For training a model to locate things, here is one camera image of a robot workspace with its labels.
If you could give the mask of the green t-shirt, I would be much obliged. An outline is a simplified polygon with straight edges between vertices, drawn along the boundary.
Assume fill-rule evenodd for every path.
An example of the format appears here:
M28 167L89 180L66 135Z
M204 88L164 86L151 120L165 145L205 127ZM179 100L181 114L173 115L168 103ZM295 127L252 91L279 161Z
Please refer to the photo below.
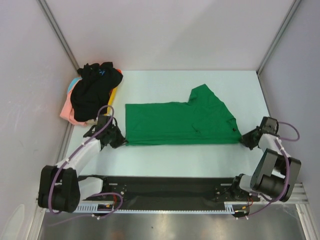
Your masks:
M241 140L237 120L206 84L187 102L126 104L125 137L131 146L225 145Z

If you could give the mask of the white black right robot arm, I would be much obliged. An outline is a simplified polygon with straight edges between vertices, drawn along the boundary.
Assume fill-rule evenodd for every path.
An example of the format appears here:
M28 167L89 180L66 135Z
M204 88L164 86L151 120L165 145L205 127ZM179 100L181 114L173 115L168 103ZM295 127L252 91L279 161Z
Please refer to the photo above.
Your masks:
M263 155L252 175L240 174L233 179L230 194L242 201L249 194L262 196L268 202L286 202L292 195L301 161L290 156L278 135L280 122L265 116L259 126L241 136L240 143Z

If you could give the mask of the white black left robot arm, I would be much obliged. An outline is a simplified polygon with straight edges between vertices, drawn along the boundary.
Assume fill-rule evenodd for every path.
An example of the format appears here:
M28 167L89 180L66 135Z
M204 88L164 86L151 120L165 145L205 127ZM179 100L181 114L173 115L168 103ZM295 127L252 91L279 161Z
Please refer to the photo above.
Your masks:
M126 144L118 122L110 115L100 115L97 124L92 125L83 135L81 145L56 165L46 165L40 174L37 197L39 207L51 213L74 212L80 201L91 196L105 200L110 196L111 188L96 176L79 179L84 167L98 156L102 149L113 149Z

